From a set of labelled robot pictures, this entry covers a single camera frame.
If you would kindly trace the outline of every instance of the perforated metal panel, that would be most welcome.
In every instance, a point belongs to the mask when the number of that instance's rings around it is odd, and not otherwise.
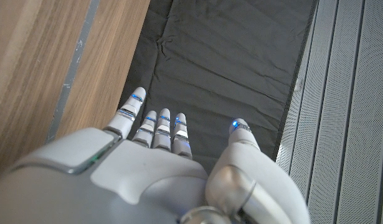
[[[338,4],[308,200],[313,223],[334,223],[362,4]]]
[[[310,185],[336,7],[337,1],[320,1],[318,4],[310,61],[296,132],[290,176],[304,197],[307,196]]]
[[[310,25],[309,35],[306,41],[305,50],[301,61],[301,66],[298,72],[298,79],[300,82],[300,90],[294,91],[292,94],[290,110],[288,111],[286,122],[284,125],[284,132],[281,138],[281,144],[278,148],[276,163],[286,172],[290,173],[291,157],[293,153],[293,145],[295,142],[296,127],[298,127],[299,111],[301,106],[301,97],[304,88],[304,81],[306,78],[306,70],[308,68],[308,61],[310,57],[310,46],[312,40],[312,33],[314,30],[314,21],[316,12],[314,13],[313,20]]]
[[[383,166],[383,1],[366,0],[338,223],[377,223]]]

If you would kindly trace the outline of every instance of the robotic hand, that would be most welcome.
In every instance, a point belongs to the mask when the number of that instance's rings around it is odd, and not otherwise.
[[[173,138],[163,109],[126,140],[145,95],[137,88],[103,131],[79,130],[15,163],[0,178],[0,223],[310,223],[298,188],[242,119],[210,176],[192,160],[182,113]]]

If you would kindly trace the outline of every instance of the wood grain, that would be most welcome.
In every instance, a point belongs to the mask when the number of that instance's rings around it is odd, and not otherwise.
[[[44,144],[89,3],[0,0],[0,173]]]
[[[101,0],[57,136],[112,118],[126,81],[149,0]]]

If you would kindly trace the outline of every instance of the black fabric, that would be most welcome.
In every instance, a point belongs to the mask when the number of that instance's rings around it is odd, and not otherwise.
[[[168,108],[172,121],[183,112],[193,157],[208,172],[235,118],[273,157],[312,5],[151,0],[120,105],[142,86],[148,93],[136,123],[150,110]]]

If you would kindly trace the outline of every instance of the robot finger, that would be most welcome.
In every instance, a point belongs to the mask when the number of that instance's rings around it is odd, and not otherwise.
[[[176,116],[174,123],[172,152],[179,156],[192,159],[189,136],[187,134],[186,116],[183,113],[179,113]]]
[[[123,139],[127,138],[145,97],[146,90],[138,87],[104,129],[117,133]]]
[[[155,123],[156,112],[148,112],[147,117],[144,119],[143,124],[141,124],[139,130],[137,130],[132,141],[144,147],[151,147],[151,142],[153,141],[154,136]]]
[[[260,150],[255,137],[253,136],[247,122],[241,118],[235,119],[229,128],[229,145],[234,142],[251,144]]]
[[[170,117],[171,112],[168,109],[161,110],[154,135],[153,149],[171,151]]]

